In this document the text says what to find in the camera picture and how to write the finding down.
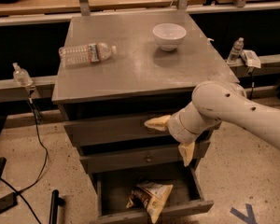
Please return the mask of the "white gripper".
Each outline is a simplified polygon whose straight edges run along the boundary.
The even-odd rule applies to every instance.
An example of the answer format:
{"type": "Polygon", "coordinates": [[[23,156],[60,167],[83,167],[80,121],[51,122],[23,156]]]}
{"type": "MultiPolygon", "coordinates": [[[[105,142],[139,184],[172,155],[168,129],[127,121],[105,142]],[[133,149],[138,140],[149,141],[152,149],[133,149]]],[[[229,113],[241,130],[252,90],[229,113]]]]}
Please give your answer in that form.
{"type": "Polygon", "coordinates": [[[149,129],[169,134],[179,143],[179,153],[183,159],[184,166],[189,166],[193,159],[195,143],[194,142],[204,131],[214,128],[220,123],[219,120],[208,118],[198,112],[193,103],[189,103],[172,116],[165,115],[153,119],[148,119],[145,126],[149,129]]]}

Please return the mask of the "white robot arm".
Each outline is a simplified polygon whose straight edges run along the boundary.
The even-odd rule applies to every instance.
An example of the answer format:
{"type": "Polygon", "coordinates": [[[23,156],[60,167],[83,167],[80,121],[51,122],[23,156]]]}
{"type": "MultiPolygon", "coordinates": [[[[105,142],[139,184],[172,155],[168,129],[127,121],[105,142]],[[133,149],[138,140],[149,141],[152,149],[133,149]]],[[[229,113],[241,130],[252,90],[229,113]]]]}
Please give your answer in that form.
{"type": "Polygon", "coordinates": [[[195,87],[188,105],[172,115],[149,119],[145,126],[169,132],[179,143],[184,165],[189,166],[199,135],[223,121],[280,150],[280,110],[247,99],[244,89],[237,84],[205,81],[195,87]]]}

